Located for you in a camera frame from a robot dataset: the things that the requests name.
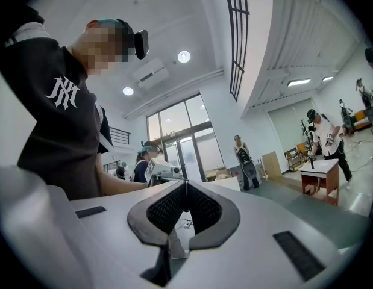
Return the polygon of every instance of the ceiling pipe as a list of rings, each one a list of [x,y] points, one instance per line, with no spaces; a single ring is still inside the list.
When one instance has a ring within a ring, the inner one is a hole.
[[[223,69],[218,69],[218,70],[215,70],[213,72],[210,72],[210,73],[204,74],[202,76],[196,77],[192,80],[186,81],[183,84],[178,85],[178,86],[176,86],[176,87],[174,87],[174,88],[172,88],[172,89],[170,89],[170,90],[152,98],[150,101],[148,101],[148,102],[142,104],[141,106],[137,107],[136,109],[130,111],[129,113],[124,115],[124,118],[129,119],[130,117],[138,116],[138,115],[142,114],[150,106],[168,98],[169,96],[172,96],[176,93],[180,93],[183,90],[190,89],[191,87],[193,87],[197,84],[200,84],[204,81],[210,80],[210,79],[215,78],[215,77],[222,76],[223,74],[224,74],[224,70]]]

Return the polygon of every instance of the white device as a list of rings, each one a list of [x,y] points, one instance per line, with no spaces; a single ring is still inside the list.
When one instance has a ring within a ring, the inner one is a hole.
[[[163,160],[152,158],[145,171],[145,178],[148,184],[150,184],[151,177],[153,175],[163,176],[166,178],[181,179],[180,169],[173,166]]]

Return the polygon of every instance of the rectangular ceiling light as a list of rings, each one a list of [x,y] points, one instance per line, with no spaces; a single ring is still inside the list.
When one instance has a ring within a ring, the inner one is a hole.
[[[288,87],[292,87],[298,84],[307,84],[310,81],[311,81],[310,79],[293,80],[288,83]]]

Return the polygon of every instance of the black railing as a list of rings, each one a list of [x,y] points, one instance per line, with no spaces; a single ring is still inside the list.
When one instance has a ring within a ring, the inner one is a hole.
[[[238,100],[244,74],[246,47],[248,46],[248,0],[228,0],[232,37],[232,68],[230,93]]]
[[[123,146],[130,144],[130,133],[110,127],[110,135],[113,140],[113,146]]]

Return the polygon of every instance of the ceiling air conditioner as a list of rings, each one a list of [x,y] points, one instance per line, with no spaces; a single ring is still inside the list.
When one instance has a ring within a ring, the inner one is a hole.
[[[159,58],[146,63],[133,73],[133,79],[140,89],[151,89],[169,77],[169,72]]]

